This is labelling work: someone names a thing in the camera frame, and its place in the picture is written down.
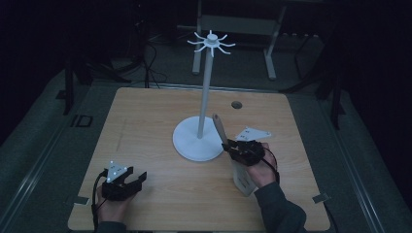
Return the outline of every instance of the round white base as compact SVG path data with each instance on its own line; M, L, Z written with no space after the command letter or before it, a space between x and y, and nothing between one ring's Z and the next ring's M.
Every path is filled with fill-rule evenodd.
M197 138L199 116L180 122L173 132L173 144L178 153L192 161L207 161L222 153L222 139L213 120L205 117L203 137Z

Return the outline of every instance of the person's left hand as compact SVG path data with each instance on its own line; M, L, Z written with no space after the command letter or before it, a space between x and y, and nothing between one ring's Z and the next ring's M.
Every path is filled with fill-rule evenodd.
M102 186L97 187L98 202L96 207L100 207L97 210L99 216L99 222L101 221L116 221L123 222L124 215L131 200L136 196L128 197L124 201L109 201L102 197Z

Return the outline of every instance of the dark background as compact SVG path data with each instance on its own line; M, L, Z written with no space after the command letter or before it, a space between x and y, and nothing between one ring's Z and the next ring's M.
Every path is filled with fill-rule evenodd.
M141 18L172 28L171 37L173 25L195 24L195 1L151 2L141 12L132 1L124 0L1 0L0 143L48 81L64 68L69 55L85 53L97 62L108 63L109 48L121 44L130 23ZM305 17L305 13L310 15L308 9L313 6L291 6L282 30L316 32L319 28L308 24ZM330 67L345 71L344 89L351 94L412 209L412 7L407 1L363 0L342 9L342 18L327 40L331 52L321 60L338 61ZM325 17L318 23L329 20ZM89 84L91 79L82 76L81 82Z

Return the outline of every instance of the background desk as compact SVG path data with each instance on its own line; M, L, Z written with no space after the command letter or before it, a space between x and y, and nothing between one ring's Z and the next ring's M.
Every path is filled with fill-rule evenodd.
M121 88L106 119L79 196L91 197L97 175L110 160L134 166L134 180L148 171L143 190L132 202L126 224L133 230L262 231L254 195L244 197L233 184L226 153L208 162L192 162L174 149L172 134L187 117L199 115L198 90ZM232 101L243 108L233 109ZM282 94L211 91L207 116L220 115L227 136L245 126L271 131L267 142L276 154L281 187L307 214L308 230L327 230L319 194L286 96ZM75 206L69 227L92 229L90 206Z

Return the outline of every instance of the white pole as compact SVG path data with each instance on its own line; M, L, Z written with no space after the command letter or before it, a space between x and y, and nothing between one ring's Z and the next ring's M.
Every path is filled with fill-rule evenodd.
M207 102L209 98L209 86L210 86L210 79L212 76L212 66L213 66L213 56L212 56L211 50L212 50L211 48L206 49L205 72L204 72L204 78L203 78L202 105L200 108L199 127L197 130L198 139L201 139L203 137L203 127L205 123L206 108L207 108Z

